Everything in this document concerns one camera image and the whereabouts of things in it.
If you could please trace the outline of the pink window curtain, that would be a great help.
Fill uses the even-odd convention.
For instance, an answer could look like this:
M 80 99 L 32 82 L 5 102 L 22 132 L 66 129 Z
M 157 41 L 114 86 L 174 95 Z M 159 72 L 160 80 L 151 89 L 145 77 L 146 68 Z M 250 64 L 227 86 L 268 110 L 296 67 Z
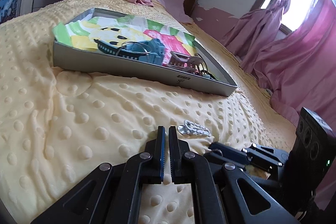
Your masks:
M 272 91 L 270 103 L 280 115 L 297 124 L 306 107 L 335 128 L 335 5 L 318 0 L 295 31 L 276 39 L 289 4 L 275 0 L 243 15 L 221 42 L 261 88 Z

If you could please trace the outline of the light blue smart watch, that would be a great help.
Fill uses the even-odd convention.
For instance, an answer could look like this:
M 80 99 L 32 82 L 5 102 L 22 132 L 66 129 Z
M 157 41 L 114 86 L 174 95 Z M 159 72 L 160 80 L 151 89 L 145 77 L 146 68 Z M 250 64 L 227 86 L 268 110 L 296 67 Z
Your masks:
M 141 61 L 144 63 L 162 65 L 165 56 L 165 45 L 159 39 L 140 42 L 123 42 L 119 47 L 116 42 L 104 42 L 94 39 L 98 50 L 112 56 Z

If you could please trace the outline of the yellow dotted bed blanket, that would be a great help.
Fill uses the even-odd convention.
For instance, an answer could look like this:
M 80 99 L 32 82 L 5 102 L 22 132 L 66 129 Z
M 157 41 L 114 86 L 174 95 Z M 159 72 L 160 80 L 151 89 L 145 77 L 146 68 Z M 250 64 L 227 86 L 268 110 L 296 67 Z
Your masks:
M 133 14 L 195 36 L 238 88 L 229 97 L 139 79 L 52 66 L 52 28 L 91 8 Z M 218 141 L 236 149 L 263 144 L 290 151 L 295 126 L 238 61 L 196 24 L 178 23 L 160 4 L 65 0 L 1 25 L 1 201 L 30 223 L 102 162 L 143 151 L 158 126 L 194 121 L 212 135 L 187 136 L 192 151 Z

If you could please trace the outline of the white scalloped hair clip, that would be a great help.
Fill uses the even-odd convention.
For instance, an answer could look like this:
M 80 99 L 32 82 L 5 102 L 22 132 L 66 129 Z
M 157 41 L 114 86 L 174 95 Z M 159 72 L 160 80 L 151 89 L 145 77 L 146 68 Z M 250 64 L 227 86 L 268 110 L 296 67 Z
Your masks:
M 211 136 L 211 132 L 208 128 L 189 120 L 185 120 L 184 124 L 178 125 L 177 130 L 182 135 Z

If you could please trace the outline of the beige hair claw clip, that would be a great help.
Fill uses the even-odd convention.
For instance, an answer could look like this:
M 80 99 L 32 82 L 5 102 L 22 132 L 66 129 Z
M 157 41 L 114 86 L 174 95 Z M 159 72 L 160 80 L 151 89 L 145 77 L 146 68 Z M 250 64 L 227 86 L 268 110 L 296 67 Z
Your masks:
M 166 64 L 167 67 L 184 71 L 187 73 L 195 73 L 195 56 L 185 55 L 183 53 L 171 51 L 171 58 Z

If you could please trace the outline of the grey tray with colourful lining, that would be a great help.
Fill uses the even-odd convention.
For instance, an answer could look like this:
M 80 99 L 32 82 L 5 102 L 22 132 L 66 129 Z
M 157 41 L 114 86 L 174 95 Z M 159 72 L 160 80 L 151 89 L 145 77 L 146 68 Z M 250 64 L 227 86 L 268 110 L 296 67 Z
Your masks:
M 56 67 L 230 96 L 237 84 L 197 39 L 143 17 L 89 9 L 52 30 Z

